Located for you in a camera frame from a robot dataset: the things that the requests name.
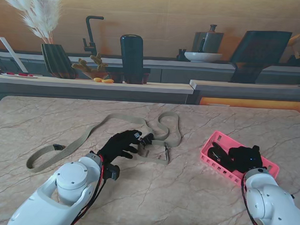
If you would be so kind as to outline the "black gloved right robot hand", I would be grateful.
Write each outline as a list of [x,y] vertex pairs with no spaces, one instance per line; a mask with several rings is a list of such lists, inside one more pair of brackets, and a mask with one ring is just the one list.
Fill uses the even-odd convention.
[[228,156],[233,161],[233,168],[241,173],[263,167],[260,147],[258,145],[254,145],[252,148],[245,146],[232,147],[228,151]]

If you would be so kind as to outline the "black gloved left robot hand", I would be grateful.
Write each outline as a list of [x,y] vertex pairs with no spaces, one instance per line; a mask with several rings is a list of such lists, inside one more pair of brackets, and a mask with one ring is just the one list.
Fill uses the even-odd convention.
[[127,130],[112,136],[107,143],[97,152],[104,163],[111,163],[117,157],[132,159],[132,154],[137,154],[138,149],[132,145],[139,145],[139,137],[142,135],[138,130]]

